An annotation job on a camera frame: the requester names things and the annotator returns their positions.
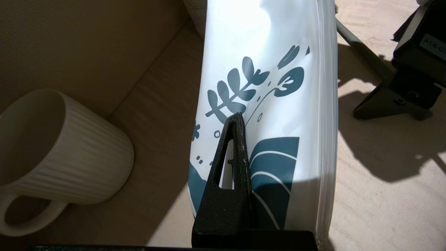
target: teal leaf design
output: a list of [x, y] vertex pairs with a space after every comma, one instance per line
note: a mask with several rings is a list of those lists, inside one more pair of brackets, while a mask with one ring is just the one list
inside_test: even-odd
[[302, 67], [296, 67], [291, 70], [289, 70], [285, 75], [282, 76], [282, 78], [279, 80], [278, 86], [283, 84], [281, 87], [284, 88], [276, 88], [274, 91], [274, 96], [276, 97], [283, 97], [286, 95], [289, 95], [295, 91], [297, 91], [301, 86], [302, 82], [304, 81], [304, 69]]
[[238, 102], [230, 102], [229, 104], [227, 104], [227, 108], [228, 110], [231, 111], [231, 113], [237, 113], [237, 112], [244, 113], [246, 110], [246, 106]]
[[227, 85], [225, 82], [219, 81], [217, 83], [217, 91], [219, 92], [219, 96], [223, 102], [226, 102], [229, 100], [229, 89], [227, 88]]
[[210, 115], [215, 114], [217, 119], [219, 119], [220, 122], [222, 122], [224, 124], [227, 120], [227, 116], [224, 115], [224, 113], [222, 111], [220, 111], [220, 108], [217, 106], [217, 102], [219, 100], [217, 97], [217, 94], [212, 90], [208, 90], [207, 91], [207, 99], [209, 101], [209, 105], [211, 106], [211, 111], [206, 113], [206, 117], [209, 117]]
[[296, 56], [299, 53], [299, 46], [292, 46], [289, 51], [285, 54], [285, 56], [282, 58], [282, 60], [280, 60], [279, 64], [277, 65], [277, 68], [280, 70], [283, 67], [285, 67], [287, 64], [291, 63], [291, 61], [293, 61]]
[[269, 71], [265, 71], [264, 73], [260, 73], [260, 70], [257, 70], [256, 73], [254, 74], [253, 78], [252, 78], [252, 83], [254, 85], [260, 85], [263, 82], [265, 82], [265, 80], [268, 78], [269, 76]]
[[217, 94], [214, 91], [212, 90], [207, 91], [207, 100], [209, 101], [209, 105], [211, 106], [212, 109], [217, 108], [217, 102], [219, 101], [219, 98], [217, 97]]
[[197, 121], [195, 121], [194, 133], [192, 134], [192, 141], [200, 137], [200, 133], [198, 132], [199, 129], [200, 129], [200, 124], [197, 125]]
[[239, 74], [239, 70], [237, 70], [237, 68], [234, 68], [229, 71], [229, 73], [227, 74], [227, 83], [228, 83], [229, 87], [231, 88], [231, 90], [235, 94], [239, 93], [239, 91], [240, 91], [240, 74]]
[[255, 90], [246, 90], [239, 94], [239, 98], [244, 101], [250, 101], [254, 97], [255, 94], [256, 94]]
[[248, 83], [251, 83], [251, 79], [254, 76], [254, 64], [250, 57], [244, 57], [242, 61], [242, 71]]

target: mug handle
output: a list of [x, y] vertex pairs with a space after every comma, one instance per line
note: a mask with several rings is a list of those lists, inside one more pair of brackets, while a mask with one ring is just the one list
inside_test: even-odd
[[6, 210], [20, 195], [0, 193], [0, 234], [6, 236], [22, 236], [34, 233], [50, 224], [64, 210], [67, 202], [51, 201], [50, 204], [33, 219], [17, 225], [9, 225], [5, 221]]

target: white mug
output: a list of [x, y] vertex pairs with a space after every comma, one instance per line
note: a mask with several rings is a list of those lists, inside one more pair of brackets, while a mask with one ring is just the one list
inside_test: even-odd
[[[63, 93], [31, 92], [0, 115], [0, 234], [22, 236], [50, 224], [68, 203], [113, 196], [133, 166], [128, 136]], [[5, 213], [19, 196], [51, 200], [26, 223]]]

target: beige fabric surface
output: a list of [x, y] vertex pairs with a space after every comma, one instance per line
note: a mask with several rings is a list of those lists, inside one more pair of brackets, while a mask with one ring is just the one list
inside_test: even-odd
[[55, 88], [108, 117], [187, 18], [181, 0], [0, 1], [0, 112]]

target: mug rim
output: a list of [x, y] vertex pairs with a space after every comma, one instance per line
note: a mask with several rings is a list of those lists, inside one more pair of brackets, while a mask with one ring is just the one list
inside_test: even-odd
[[23, 95], [23, 96], [21, 96], [20, 98], [18, 98], [17, 100], [15, 100], [14, 102], [12, 102], [12, 103], [11, 103], [11, 104], [10, 104], [10, 105], [9, 105], [3, 112], [2, 112], [2, 113], [0, 113], [0, 116], [1, 116], [1, 114], [3, 114], [3, 113], [8, 109], [11, 105], [13, 105], [14, 103], [16, 103], [18, 100], [20, 100], [20, 99], [22, 99], [22, 98], [26, 98], [26, 97], [27, 97], [28, 95], [30, 95], [30, 94], [36, 94], [36, 93], [39, 93], [39, 92], [42, 92], [42, 93], [43, 93], [43, 92], [52, 92], [52, 93], [56, 93], [56, 94], [58, 94], [58, 95], [62, 98], [62, 100], [63, 100], [64, 108], [65, 108], [65, 117], [63, 118], [63, 123], [62, 123], [62, 127], [61, 127], [61, 129], [60, 129], [59, 135], [58, 135], [56, 141], [54, 142], [54, 145], [51, 147], [51, 149], [46, 153], [46, 155], [42, 158], [42, 160], [39, 161], [39, 163], [38, 163], [35, 167], [32, 168], [31, 171], [27, 172], [25, 175], [23, 175], [22, 177], [20, 177], [19, 179], [15, 180], [15, 181], [13, 181], [13, 182], [10, 182], [10, 183], [1, 185], [1, 186], [0, 186], [0, 192], [7, 191], [7, 190], [9, 190], [9, 189], [10, 189], [10, 190], [13, 190], [13, 192], [15, 192], [15, 191], [14, 191], [14, 187], [20, 185], [21, 183], [26, 182], [26, 180], [28, 180], [30, 176], [34, 175], [34, 174], [37, 172], [38, 168], [41, 167], [41, 166], [43, 165], [43, 163], [45, 163], [51, 156], [54, 155], [54, 152], [56, 151], [55, 149], [61, 144], [61, 141], [62, 141], [63, 138], [64, 138], [65, 131], [66, 131], [67, 120], [68, 120], [68, 118], [69, 118], [69, 116], [70, 116], [70, 110], [68, 109], [67, 96], [66, 96], [65, 94], [63, 94], [61, 91], [58, 91], [58, 90], [56, 90], [56, 89], [44, 88], [44, 89], [37, 89], [37, 90], [31, 91], [31, 92], [28, 92], [28, 93], [26, 93], [25, 95]]

